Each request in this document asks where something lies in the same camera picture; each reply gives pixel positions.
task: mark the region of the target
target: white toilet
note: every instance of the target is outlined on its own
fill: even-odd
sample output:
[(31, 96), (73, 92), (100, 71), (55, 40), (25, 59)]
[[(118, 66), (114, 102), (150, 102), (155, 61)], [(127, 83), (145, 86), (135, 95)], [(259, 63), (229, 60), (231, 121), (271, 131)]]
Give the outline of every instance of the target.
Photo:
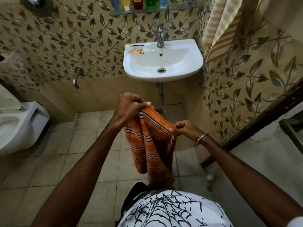
[(0, 155), (32, 146), (50, 117), (39, 103), (21, 103), (0, 84)]

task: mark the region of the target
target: toiletry bottle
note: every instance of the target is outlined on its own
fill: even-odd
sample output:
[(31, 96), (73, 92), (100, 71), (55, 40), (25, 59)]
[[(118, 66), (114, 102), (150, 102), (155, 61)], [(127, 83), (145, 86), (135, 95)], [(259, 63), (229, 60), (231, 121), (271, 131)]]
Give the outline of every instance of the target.
[(112, 7), (115, 9), (115, 11), (119, 11), (120, 9), (120, 0), (111, 0)]
[(157, 0), (145, 0), (145, 5), (147, 9), (153, 9), (157, 7)]
[(159, 0), (160, 8), (166, 8), (168, 4), (168, 0)]
[(130, 11), (130, 4), (131, 4), (131, 1), (130, 0), (121, 0), (122, 2), (122, 5), (124, 6), (124, 10), (125, 11)]
[(143, 9), (143, 0), (132, 0), (132, 2), (135, 10)]

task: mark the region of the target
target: glass shelf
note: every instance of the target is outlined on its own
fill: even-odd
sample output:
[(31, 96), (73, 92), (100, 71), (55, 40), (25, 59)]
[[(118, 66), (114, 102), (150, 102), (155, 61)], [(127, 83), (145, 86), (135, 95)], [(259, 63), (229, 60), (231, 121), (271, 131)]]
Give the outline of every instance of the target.
[(143, 7), (142, 10), (135, 10), (133, 6), (130, 6), (129, 11), (125, 11), (123, 6), (120, 6), (119, 11), (113, 10), (110, 15), (113, 17), (119, 17), (119, 15), (124, 15), (124, 14), (140, 14), (140, 13), (145, 13), (145, 14), (152, 14), (153, 12), (159, 12), (159, 11), (167, 11), (167, 10), (179, 10), (179, 11), (185, 11), (187, 9), (191, 8), (204, 8), (208, 7), (209, 3), (207, 1), (184, 1), (184, 2), (175, 2), (175, 3), (169, 3), (169, 5), (166, 8), (160, 8), (159, 3), (157, 7), (154, 8), (145, 8)]

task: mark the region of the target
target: person's right arm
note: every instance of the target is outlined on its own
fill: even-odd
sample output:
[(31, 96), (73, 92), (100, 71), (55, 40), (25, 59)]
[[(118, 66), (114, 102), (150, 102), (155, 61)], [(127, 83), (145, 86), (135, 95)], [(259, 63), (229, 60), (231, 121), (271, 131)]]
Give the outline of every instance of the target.
[[(177, 122), (171, 133), (197, 141), (204, 132), (190, 121)], [(303, 216), (303, 208), (286, 192), (245, 162), (223, 149), (209, 135), (203, 145), (215, 158), (247, 204), (268, 227), (285, 227), (294, 218)]]

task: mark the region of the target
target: white ceramic sink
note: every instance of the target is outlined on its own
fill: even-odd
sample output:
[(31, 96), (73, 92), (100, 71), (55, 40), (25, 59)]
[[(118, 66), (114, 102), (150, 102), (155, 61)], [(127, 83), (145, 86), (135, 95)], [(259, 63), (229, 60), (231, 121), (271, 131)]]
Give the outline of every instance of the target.
[(134, 48), (125, 45), (123, 66), (126, 74), (146, 82), (167, 82), (191, 76), (203, 65), (203, 58), (194, 39), (165, 41), (163, 48), (157, 42), (137, 46), (144, 54), (129, 53)]

